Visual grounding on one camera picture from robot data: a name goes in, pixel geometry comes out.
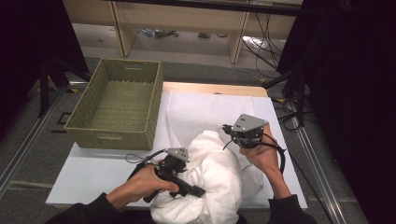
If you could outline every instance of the hand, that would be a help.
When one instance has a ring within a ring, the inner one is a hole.
[[[263,127],[262,142],[274,145],[274,137],[270,125]],[[239,152],[246,156],[257,168],[262,170],[270,181],[274,195],[277,199],[287,198],[291,195],[277,162],[277,151],[273,147],[259,145],[254,148],[240,147]]]
[[[160,179],[155,175],[154,165],[148,165],[127,182],[113,189],[106,198],[116,209],[121,209],[128,203],[135,203],[143,197],[148,197],[156,190],[178,192],[178,185]]]

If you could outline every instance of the white table surface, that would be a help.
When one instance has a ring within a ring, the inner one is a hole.
[[[134,153],[144,158],[151,155],[155,150],[170,147],[171,143],[165,115],[168,98],[169,93],[164,92],[154,139],[154,149],[152,151],[80,148],[75,143],[46,203],[59,207],[70,206],[74,203],[90,203],[102,192],[109,193],[127,180],[134,170],[135,164],[125,160],[126,154]],[[274,138],[277,139],[283,148],[286,148],[271,99],[267,97],[252,97],[252,102],[256,117],[270,122]],[[164,153],[160,154],[156,159],[164,156]],[[285,152],[285,156],[285,181],[291,193],[297,194],[300,206],[305,209],[307,204],[288,151]],[[264,175],[264,188],[262,191],[242,201],[240,208],[269,208],[268,199],[272,199],[273,196],[274,193],[270,183]],[[128,204],[128,207],[149,208],[149,203],[140,200],[137,203]]]

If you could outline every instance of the wicker basket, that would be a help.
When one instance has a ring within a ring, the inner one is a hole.
[[[80,147],[152,150],[162,91],[161,63],[102,59],[65,129]]]

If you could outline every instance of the white cloth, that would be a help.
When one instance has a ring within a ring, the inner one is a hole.
[[[171,146],[189,146],[204,130],[218,132],[224,146],[231,136],[221,129],[222,125],[233,125],[241,114],[255,115],[250,96],[171,91],[166,107]],[[242,198],[257,194],[263,187],[262,171],[250,166],[237,144],[231,143],[227,148],[234,152],[243,169]]]
[[[241,168],[235,154],[224,148],[216,132],[204,131],[188,147],[187,171],[178,177],[205,190],[202,198],[169,192],[160,193],[152,202],[151,215],[157,223],[232,224],[242,201]]]

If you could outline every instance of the black sleeve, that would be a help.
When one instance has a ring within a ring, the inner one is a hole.
[[[297,195],[284,199],[270,199],[271,216],[268,224],[316,224],[315,219],[305,213],[298,203]]]
[[[106,194],[102,193],[87,205],[73,204],[67,210],[52,217],[46,224],[105,224],[115,220],[119,215],[120,212],[108,202]]]

